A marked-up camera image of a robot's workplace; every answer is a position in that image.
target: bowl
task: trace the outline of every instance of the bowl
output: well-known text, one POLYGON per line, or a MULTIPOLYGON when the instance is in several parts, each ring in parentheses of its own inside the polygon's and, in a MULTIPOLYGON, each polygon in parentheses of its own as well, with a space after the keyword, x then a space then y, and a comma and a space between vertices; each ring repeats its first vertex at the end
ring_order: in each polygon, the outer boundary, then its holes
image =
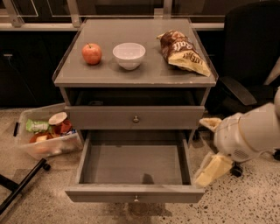
POLYGON ((117 63, 126 70, 137 68, 143 61, 145 48, 137 43, 123 43, 113 49, 117 63))

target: cabinet handle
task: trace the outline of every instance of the cabinet handle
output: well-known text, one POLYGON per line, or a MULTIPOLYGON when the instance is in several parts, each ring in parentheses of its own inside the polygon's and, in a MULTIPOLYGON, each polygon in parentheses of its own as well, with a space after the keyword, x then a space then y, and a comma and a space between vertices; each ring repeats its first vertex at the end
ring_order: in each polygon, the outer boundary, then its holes
POLYGON ((134 202, 139 202, 137 195, 135 196, 134 202))
POLYGON ((134 122, 134 123, 139 123, 139 122, 140 122, 138 116, 136 116, 136 115, 134 116, 133 122, 134 122))

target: round container lid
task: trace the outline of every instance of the round container lid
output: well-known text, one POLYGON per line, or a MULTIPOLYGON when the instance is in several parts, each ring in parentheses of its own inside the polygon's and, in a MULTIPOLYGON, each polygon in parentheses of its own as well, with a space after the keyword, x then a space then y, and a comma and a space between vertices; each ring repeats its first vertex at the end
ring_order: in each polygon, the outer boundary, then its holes
POLYGON ((53 115, 49 119, 49 124, 58 125, 58 124, 61 124, 65 119, 67 119, 67 113, 66 112, 60 112, 58 114, 53 115))

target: plastic bin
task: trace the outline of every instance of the plastic bin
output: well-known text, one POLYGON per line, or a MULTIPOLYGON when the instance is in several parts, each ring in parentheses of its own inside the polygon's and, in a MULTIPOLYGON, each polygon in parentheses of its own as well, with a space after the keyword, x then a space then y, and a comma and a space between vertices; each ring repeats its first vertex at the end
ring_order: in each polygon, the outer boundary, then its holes
POLYGON ((60 103, 43 108, 29 109, 22 112, 19 117, 17 130, 15 130, 16 147, 20 150, 26 151, 36 159, 82 150, 83 145, 78 133, 48 139, 43 142, 29 143, 34 134, 26 130, 27 120, 48 121, 54 114, 64 111, 65 106, 65 103, 60 103))

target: chair backrest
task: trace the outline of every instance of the chair backrest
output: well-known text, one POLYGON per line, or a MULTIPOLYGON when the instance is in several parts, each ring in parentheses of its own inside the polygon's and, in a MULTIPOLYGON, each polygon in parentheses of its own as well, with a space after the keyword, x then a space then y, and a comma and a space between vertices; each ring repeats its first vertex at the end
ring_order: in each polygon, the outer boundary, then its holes
POLYGON ((250 3, 225 17, 222 73, 243 86, 261 85, 280 56, 280 1, 250 3))

